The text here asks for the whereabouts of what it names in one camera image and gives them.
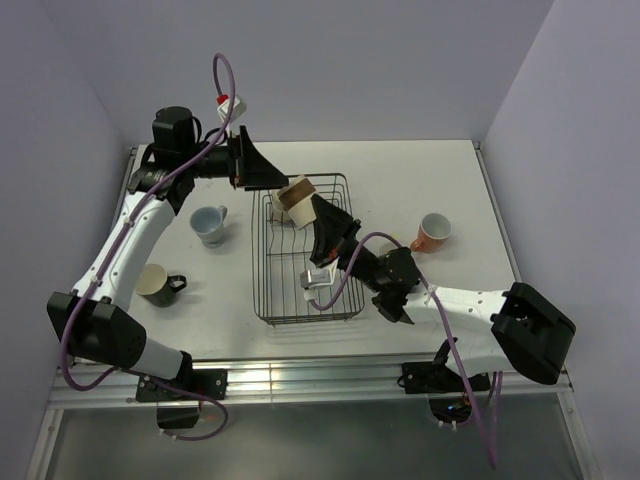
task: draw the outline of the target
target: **mug handle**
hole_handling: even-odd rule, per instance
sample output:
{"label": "mug handle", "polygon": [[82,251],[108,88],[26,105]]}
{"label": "mug handle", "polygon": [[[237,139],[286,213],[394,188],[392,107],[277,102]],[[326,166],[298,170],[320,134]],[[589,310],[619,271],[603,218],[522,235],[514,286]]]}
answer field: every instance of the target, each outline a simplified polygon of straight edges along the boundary
{"label": "mug handle", "polygon": [[185,277],[184,275],[171,275],[169,278],[167,278],[167,283],[169,284],[169,288],[171,290],[173,290],[175,293],[178,293],[180,290],[184,290],[186,288],[187,277]]}
{"label": "mug handle", "polygon": [[413,242],[411,242],[411,245],[409,246],[412,252],[419,252],[420,250],[422,250],[423,247],[424,247],[424,240],[420,238],[416,238]]}

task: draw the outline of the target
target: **metal frame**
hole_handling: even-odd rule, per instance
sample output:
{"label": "metal frame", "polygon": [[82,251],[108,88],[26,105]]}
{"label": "metal frame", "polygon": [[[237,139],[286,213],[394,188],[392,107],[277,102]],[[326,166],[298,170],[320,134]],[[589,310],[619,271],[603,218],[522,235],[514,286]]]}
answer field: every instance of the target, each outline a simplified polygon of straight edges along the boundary
{"label": "metal frame", "polygon": [[[476,157],[489,192],[514,277],[521,280],[480,148],[480,144],[474,143]],[[138,147],[131,150],[118,207],[122,203],[123,192],[128,183],[128,174],[134,166],[137,151]],[[230,405],[382,400],[416,398],[416,396],[405,395],[404,391],[396,385],[396,380],[401,374],[400,365],[409,361],[430,360],[433,356],[434,353],[422,353],[341,358],[269,359],[264,361],[220,360],[196,362],[194,367],[228,369],[229,385],[224,403]],[[81,381],[86,382],[95,378],[103,370],[104,366],[101,365],[82,364],[74,367],[73,373]],[[26,478],[40,480],[46,477],[65,409],[155,407],[157,404],[138,404],[134,401],[137,381],[137,377],[115,373],[92,391],[76,392],[66,386],[60,374],[57,374]],[[575,406],[573,387],[568,373],[564,371],[558,383],[552,386],[536,384],[515,372],[505,373],[502,394],[537,393],[558,394],[582,478],[602,478],[584,424]],[[170,402],[166,405],[192,405],[195,403]]]}

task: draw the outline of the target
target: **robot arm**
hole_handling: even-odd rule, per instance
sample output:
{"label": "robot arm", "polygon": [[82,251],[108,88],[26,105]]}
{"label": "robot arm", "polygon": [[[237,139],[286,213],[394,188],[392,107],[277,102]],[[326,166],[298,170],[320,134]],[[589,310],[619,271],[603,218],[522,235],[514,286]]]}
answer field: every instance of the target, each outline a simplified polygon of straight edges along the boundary
{"label": "robot arm", "polygon": [[[433,298],[437,289],[470,380],[483,373],[516,370],[538,383],[558,381],[575,325],[531,286],[514,283],[508,292],[430,286],[426,293],[412,293],[421,275],[408,248],[376,257],[355,239],[358,220],[317,194],[308,201],[315,213],[311,261],[319,270],[301,275],[303,288],[332,283],[335,274],[331,271],[336,266],[349,269],[350,275],[377,294],[373,303],[387,320],[430,324],[434,329],[442,325]],[[305,297],[314,295],[306,293]],[[432,392],[462,390],[460,371],[449,355],[447,341],[421,381]]]}
{"label": "robot arm", "polygon": [[[133,174],[119,222],[130,223],[132,211],[145,194],[172,171],[204,148],[196,142],[194,119],[183,107],[160,110],[153,122],[154,143]],[[80,298],[96,282],[96,272],[118,245],[107,271],[86,298],[68,344],[76,357],[174,381],[190,390],[192,359],[187,352],[166,347],[147,337],[142,325],[127,314],[137,278],[158,238],[180,211],[195,186],[195,178],[227,177],[234,188],[282,188],[288,179],[253,146],[246,128],[224,146],[216,146],[202,161],[172,178],[138,212],[135,223],[119,242],[121,224],[111,232],[89,270],[69,294],[55,292],[47,312],[60,339]]]}

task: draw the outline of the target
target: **white cable tie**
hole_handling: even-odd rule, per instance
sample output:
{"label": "white cable tie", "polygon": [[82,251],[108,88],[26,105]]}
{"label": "white cable tie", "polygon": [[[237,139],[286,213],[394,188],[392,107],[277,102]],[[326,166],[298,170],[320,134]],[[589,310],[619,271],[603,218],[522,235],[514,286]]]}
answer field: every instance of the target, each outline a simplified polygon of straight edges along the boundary
{"label": "white cable tie", "polygon": [[427,287],[427,293],[424,294],[427,297],[427,299],[424,301],[425,305],[429,305],[429,302],[431,301],[431,297],[433,296],[434,292],[437,289],[438,289],[437,285],[429,285]]}

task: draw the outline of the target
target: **cable clip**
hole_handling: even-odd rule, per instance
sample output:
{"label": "cable clip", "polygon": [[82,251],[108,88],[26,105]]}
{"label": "cable clip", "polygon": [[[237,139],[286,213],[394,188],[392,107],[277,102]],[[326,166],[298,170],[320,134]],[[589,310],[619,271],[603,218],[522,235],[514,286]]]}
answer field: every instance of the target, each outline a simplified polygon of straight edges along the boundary
{"label": "cable clip", "polygon": [[91,275],[91,278],[89,279],[89,282],[90,283],[94,283],[97,286],[102,285],[102,280],[100,280],[97,275]]}
{"label": "cable clip", "polygon": [[425,297],[427,297],[427,299],[424,301],[425,305],[428,305],[429,302],[431,301],[431,297],[433,296],[433,294],[436,292],[436,290],[438,289],[437,285],[429,285],[427,287],[427,293],[425,293]]}

